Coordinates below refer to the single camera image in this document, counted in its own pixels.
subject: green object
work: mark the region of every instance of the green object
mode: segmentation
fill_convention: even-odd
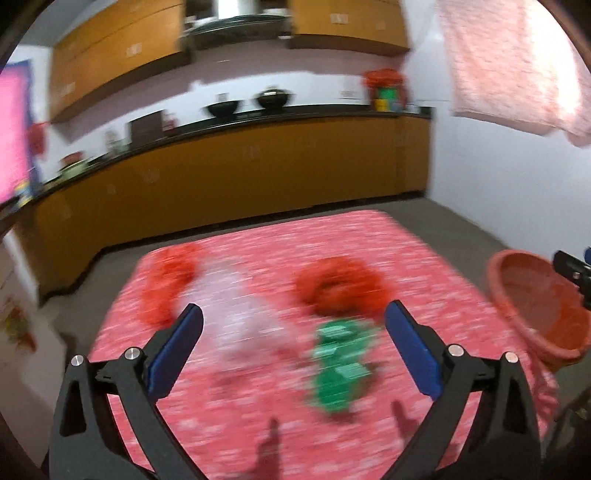
[[[397,94],[397,90],[393,87],[378,88],[378,98],[380,100],[396,100]]]
[[[329,413],[349,409],[359,383],[371,372],[359,363],[371,342],[371,331],[352,319],[331,320],[318,328],[314,359],[320,372],[314,381],[316,398]]]

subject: white wall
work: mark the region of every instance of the white wall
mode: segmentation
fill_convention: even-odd
[[[151,112],[166,109],[180,125],[196,122],[210,118],[204,107],[217,102],[219,93],[243,100],[239,111],[249,111],[260,108],[254,97],[270,86],[293,92],[290,105],[368,103],[362,73],[399,63],[348,51],[290,50],[280,40],[206,50],[191,65],[137,83],[53,126],[44,179],[57,175],[65,155],[79,150],[91,157],[106,153],[108,129],[129,141],[128,122]],[[355,98],[343,99],[343,90],[354,91]]]
[[[591,148],[452,116],[435,0],[402,0],[416,51],[403,67],[417,103],[436,107],[428,195],[511,248],[582,258],[591,244]]]

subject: blue gripper pad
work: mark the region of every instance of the blue gripper pad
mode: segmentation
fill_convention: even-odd
[[[418,328],[428,327],[417,324],[398,300],[386,308],[385,325],[419,392],[428,395],[433,401],[437,400],[443,391],[441,367],[417,332]]]
[[[156,402],[168,396],[202,333],[203,312],[191,303],[172,327],[156,332],[148,342],[144,349],[146,353],[151,343],[158,349],[152,358],[148,358],[144,375],[150,400]]]

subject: range hood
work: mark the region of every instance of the range hood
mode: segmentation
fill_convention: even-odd
[[[258,0],[213,0],[214,19],[185,32],[195,50],[291,34],[290,17],[262,13]]]

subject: yellow cabinet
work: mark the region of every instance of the yellow cabinet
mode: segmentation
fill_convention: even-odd
[[[431,122],[425,118],[403,117],[401,144],[404,161],[401,164],[399,181],[405,192],[423,191],[429,177],[431,151]]]
[[[149,1],[146,4],[150,8],[140,10],[142,15],[156,10],[153,14],[116,31],[113,24],[119,17],[115,15],[118,10],[113,6],[114,9],[104,10],[72,32],[71,35],[77,39],[76,41],[72,40],[70,35],[66,37],[62,45],[64,49],[70,48],[68,45],[75,45],[76,49],[80,50],[84,45],[84,50],[71,58],[65,55],[63,50],[59,50],[53,57],[50,80],[51,120],[54,122],[69,120],[117,90],[164,70],[188,63],[189,57],[182,53],[179,40],[184,7],[176,5],[157,9],[175,2],[177,0]],[[107,21],[110,22],[109,30],[111,30],[108,35],[103,36],[107,30],[101,30],[100,35],[83,35],[86,30],[103,28]],[[99,37],[101,38],[96,41],[91,40]],[[81,38],[84,38],[83,44],[80,43]],[[106,85],[111,80],[144,65],[149,67],[134,76],[124,77],[123,81],[117,84]]]
[[[408,51],[397,0],[290,0],[296,48],[396,56]]]
[[[182,4],[183,0],[119,0],[109,8],[113,11],[115,29],[119,30],[157,12]]]
[[[338,35],[333,0],[290,0],[294,33],[300,35]]]
[[[326,203],[424,190],[429,120],[259,124],[104,167],[31,205],[15,230],[40,293],[70,288],[105,248]]]
[[[400,5],[395,0],[371,0],[367,2],[368,17],[371,22],[374,40],[408,47],[404,17]]]
[[[181,6],[168,8],[115,34],[111,61],[119,69],[117,76],[179,52],[182,13]]]

